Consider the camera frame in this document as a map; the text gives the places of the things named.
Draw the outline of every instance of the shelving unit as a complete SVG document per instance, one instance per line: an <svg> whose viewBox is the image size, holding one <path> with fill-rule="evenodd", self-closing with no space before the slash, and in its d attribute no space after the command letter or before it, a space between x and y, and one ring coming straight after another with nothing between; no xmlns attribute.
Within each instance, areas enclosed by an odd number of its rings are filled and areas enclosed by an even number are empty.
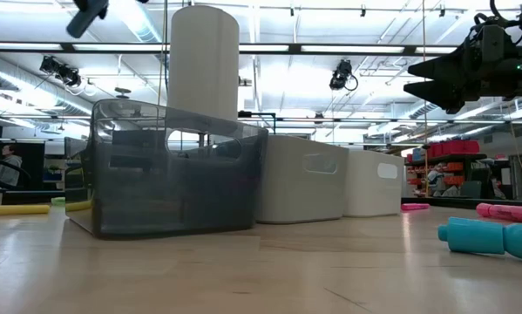
<svg viewBox="0 0 522 314"><path fill-rule="evenodd" d="M450 155L444 155L436 158L430 158L427 160L428 166L434 167L438 163L449 163L449 162L462 162L463 168L460 170L447 170L444 171L444 173L447 174L455 174L455 175L462 175L464 177L463 181L466 181L467 178L470 176L471 172L471 163L475 160L482 160L487 158L486 154L450 154ZM406 167L420 167L425 165L425 160L415 160L412 162L407 162L404 164ZM407 174L406 178L409 179L426 179L424 178L425 173L414 173L414 174ZM447 186L450 185L458 185L461 186L461 183L449 183L448 181L444 182ZM417 184L418 189L423 189L424 183Z"/></svg>

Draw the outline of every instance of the yellow foam noodle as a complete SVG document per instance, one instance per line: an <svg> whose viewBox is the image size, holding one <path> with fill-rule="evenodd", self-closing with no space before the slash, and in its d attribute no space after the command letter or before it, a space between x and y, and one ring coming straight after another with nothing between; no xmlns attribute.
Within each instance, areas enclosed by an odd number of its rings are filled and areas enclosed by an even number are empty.
<svg viewBox="0 0 522 314"><path fill-rule="evenodd" d="M0 215L47 214L50 205L0 205Z"/></svg>
<svg viewBox="0 0 522 314"><path fill-rule="evenodd" d="M65 210L66 211L85 210L85 209L90 209L91 206L92 206L92 200L78 201L78 202L73 202L73 203L66 203Z"/></svg>

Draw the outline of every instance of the green object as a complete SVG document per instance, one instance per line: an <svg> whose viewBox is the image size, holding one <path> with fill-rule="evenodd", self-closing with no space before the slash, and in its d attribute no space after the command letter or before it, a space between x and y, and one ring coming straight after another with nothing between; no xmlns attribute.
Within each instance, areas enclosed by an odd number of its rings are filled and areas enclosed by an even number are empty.
<svg viewBox="0 0 522 314"><path fill-rule="evenodd" d="M51 199L51 205L65 206L65 198L64 197L54 197Z"/></svg>

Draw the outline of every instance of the person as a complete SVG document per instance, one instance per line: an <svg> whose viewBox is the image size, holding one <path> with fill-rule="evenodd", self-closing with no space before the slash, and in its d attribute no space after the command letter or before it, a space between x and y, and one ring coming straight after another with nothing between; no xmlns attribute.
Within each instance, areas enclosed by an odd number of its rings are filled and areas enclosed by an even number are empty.
<svg viewBox="0 0 522 314"><path fill-rule="evenodd" d="M11 164L12 166L20 167L23 164L23 159L19 156L15 155L17 148L12 145L5 145L1 150L1 154L3 154L3 161ZM0 165L0 181L11 186L16 186L18 183L18 171L6 167L5 165Z"/></svg>
<svg viewBox="0 0 522 314"><path fill-rule="evenodd" d="M444 163L437 164L428 174L427 180L429 181L429 189L433 196L441 195L445 191L444 186L444 174L443 174Z"/></svg>

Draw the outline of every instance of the bin handle cutout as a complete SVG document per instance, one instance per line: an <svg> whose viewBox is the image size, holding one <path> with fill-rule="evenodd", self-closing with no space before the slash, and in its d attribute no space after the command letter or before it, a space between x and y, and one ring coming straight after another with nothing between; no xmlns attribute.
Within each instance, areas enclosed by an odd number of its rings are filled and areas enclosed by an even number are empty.
<svg viewBox="0 0 522 314"><path fill-rule="evenodd" d="M398 167L396 165L379 163L376 174L383 179L396 179L398 177Z"/></svg>
<svg viewBox="0 0 522 314"><path fill-rule="evenodd" d="M308 173L335 174L338 171L338 162L329 154L305 154L303 169Z"/></svg>

